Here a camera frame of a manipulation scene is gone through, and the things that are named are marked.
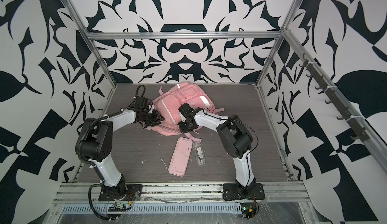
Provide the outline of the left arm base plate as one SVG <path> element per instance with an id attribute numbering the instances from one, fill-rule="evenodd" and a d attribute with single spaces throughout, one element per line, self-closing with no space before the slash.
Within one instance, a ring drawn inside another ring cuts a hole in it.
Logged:
<path id="1" fill-rule="evenodd" d="M 142 195 L 142 184 L 129 184 L 117 187 L 102 186 L 99 201 L 137 201 Z"/>

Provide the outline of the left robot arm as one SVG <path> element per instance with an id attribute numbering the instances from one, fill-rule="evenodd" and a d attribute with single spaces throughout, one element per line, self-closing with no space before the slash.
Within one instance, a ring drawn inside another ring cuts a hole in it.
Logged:
<path id="1" fill-rule="evenodd" d="M 125 195 L 125 178 L 111 156 L 113 133 L 129 124 L 139 123 L 143 128 L 148 128 L 158 126 L 164 120 L 151 100 L 136 96 L 129 106 L 116 113 L 87 118 L 75 146 L 76 155 L 82 163 L 95 170 L 103 192 Z"/>

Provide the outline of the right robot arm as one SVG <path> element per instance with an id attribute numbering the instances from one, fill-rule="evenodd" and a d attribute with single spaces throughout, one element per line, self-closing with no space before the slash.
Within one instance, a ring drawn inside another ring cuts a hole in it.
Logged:
<path id="1" fill-rule="evenodd" d="M 224 200 L 247 199 L 257 186 L 251 164 L 253 137 L 250 126 L 244 124 L 237 115 L 223 117 L 203 108 L 192 108 L 188 103 L 178 109 L 181 121 L 178 123 L 182 133 L 190 133 L 199 127 L 218 133 L 221 143 L 233 158 L 236 171 L 235 183 L 225 187 Z"/>

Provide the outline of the pink student backpack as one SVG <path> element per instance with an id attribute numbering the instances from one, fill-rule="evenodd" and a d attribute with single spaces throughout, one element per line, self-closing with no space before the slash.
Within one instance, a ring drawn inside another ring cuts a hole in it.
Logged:
<path id="1" fill-rule="evenodd" d="M 191 132 L 201 128 L 217 131 L 218 126 L 227 121 L 226 117 L 218 115 L 224 109 L 215 108 L 214 103 L 206 93 L 194 83 L 178 83 L 167 92 L 163 92 L 160 88 L 159 94 L 153 100 L 153 105 L 165 120 L 158 126 L 146 128 L 147 130 L 156 131 L 164 136 L 185 135 L 193 142 L 201 142 L 202 140 L 195 138 Z M 202 108 L 202 111 L 195 116 L 195 121 L 199 127 L 189 133 L 182 133 L 178 126 L 181 121 L 178 109 L 184 103 L 188 103 L 194 109 Z"/>

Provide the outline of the pink pencil case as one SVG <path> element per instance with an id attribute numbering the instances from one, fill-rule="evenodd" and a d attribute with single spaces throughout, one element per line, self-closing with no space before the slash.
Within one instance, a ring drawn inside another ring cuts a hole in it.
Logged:
<path id="1" fill-rule="evenodd" d="M 188 138 L 178 138 L 168 172 L 172 175 L 183 177 L 186 173 L 193 141 Z"/>

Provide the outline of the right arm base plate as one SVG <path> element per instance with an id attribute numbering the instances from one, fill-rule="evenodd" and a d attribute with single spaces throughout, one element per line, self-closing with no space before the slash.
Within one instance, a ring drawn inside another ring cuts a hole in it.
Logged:
<path id="1" fill-rule="evenodd" d="M 240 184 L 229 183 L 223 184 L 222 198 L 225 201 L 234 200 L 264 200 L 266 198 L 263 185 L 252 182 L 247 187 Z"/>

